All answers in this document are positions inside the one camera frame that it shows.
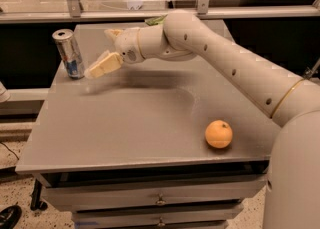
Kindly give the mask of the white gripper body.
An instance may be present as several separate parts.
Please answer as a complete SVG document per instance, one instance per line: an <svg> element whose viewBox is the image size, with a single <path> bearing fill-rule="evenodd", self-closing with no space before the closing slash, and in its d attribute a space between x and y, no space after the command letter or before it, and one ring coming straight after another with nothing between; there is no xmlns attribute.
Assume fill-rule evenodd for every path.
<svg viewBox="0 0 320 229"><path fill-rule="evenodd" d="M125 29L117 35L114 41L116 51L128 64L142 63L144 61L138 44L139 32L139 28Z"/></svg>

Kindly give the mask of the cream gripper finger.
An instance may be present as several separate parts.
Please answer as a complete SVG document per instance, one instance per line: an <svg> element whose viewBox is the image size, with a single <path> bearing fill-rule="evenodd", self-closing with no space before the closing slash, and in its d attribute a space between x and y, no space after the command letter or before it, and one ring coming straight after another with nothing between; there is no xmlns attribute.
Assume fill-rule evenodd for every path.
<svg viewBox="0 0 320 229"><path fill-rule="evenodd" d="M87 79L99 78L121 68L123 58L117 52L103 52L84 72Z"/></svg>
<svg viewBox="0 0 320 229"><path fill-rule="evenodd" d="M104 31L105 36L113 43L119 41L122 33L123 33L122 29L106 29Z"/></svg>

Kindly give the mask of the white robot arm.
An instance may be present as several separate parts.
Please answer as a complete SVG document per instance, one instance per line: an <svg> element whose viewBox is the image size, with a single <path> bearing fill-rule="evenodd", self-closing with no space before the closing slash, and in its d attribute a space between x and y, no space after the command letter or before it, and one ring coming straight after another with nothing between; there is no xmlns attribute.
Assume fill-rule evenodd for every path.
<svg viewBox="0 0 320 229"><path fill-rule="evenodd" d="M108 29L114 43L85 70L89 79L149 58L199 55L281 127L267 173L263 229L320 229L320 86L216 34L185 10L162 24Z"/></svg>

